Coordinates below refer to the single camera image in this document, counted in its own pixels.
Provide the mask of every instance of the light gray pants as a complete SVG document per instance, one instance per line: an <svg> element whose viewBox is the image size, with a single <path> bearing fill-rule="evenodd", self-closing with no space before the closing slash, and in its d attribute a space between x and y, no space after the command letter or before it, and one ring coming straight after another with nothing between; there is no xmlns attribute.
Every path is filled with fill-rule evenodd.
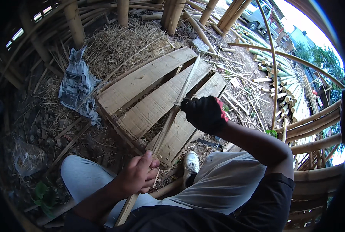
<svg viewBox="0 0 345 232"><path fill-rule="evenodd" d="M133 210L142 206L173 205L228 215L249 200L263 178L265 168L245 151L212 152L191 187L163 200L157 200L148 193L139 194ZM102 166L76 155L65 158L61 174L77 203L114 179ZM113 227L125 201L120 201L112 209L106 226Z"/></svg>

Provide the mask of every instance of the wooden pallet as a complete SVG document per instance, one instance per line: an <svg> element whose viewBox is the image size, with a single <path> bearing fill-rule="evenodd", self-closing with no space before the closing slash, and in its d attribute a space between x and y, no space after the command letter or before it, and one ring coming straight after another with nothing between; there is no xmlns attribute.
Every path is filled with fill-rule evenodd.
<svg viewBox="0 0 345 232"><path fill-rule="evenodd" d="M196 57L197 54L188 47L177 49L140 67L96 96L103 115L118 129L121 137L139 151L138 154L150 150L155 143L157 137L144 149L138 139L173 107ZM203 60L198 65L187 97L221 95L226 87L221 75L214 73ZM185 113L180 111L157 155L164 167L174 163L195 131Z"/></svg>

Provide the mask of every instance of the newspaper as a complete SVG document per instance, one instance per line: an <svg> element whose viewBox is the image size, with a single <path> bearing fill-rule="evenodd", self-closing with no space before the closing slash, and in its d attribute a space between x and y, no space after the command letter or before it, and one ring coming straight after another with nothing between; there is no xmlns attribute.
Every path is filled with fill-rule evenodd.
<svg viewBox="0 0 345 232"><path fill-rule="evenodd" d="M101 81L91 74L89 66L82 59L85 49L86 47L76 51L72 48L69 56L70 62L59 88L58 97L60 98L60 103L73 110L79 107L96 84ZM98 113L95 112L95 109L95 100L93 96L90 96L77 112L82 116L91 118L91 124L95 125L100 122L100 118L98 117Z"/></svg>

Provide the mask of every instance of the hand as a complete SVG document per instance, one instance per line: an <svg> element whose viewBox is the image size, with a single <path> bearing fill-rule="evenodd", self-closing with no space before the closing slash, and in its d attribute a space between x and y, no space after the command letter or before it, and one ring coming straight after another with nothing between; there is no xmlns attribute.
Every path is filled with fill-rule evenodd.
<svg viewBox="0 0 345 232"><path fill-rule="evenodd" d="M152 160L152 152L149 150L143 156L132 158L121 173L109 183L112 194L123 200L135 193L147 193L154 184L158 166L159 160Z"/></svg>
<svg viewBox="0 0 345 232"><path fill-rule="evenodd" d="M220 132L228 121L222 106L223 103L218 98L208 96L184 99L181 110L195 128L213 135Z"/></svg>

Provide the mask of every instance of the black glove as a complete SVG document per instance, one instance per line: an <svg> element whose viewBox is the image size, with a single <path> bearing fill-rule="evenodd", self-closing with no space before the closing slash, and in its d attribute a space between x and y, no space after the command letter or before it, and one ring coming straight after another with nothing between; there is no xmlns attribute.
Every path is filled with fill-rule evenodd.
<svg viewBox="0 0 345 232"><path fill-rule="evenodd" d="M181 110L195 128L213 135L220 132L228 121L222 106L223 103L218 98L204 96L200 99L184 99Z"/></svg>

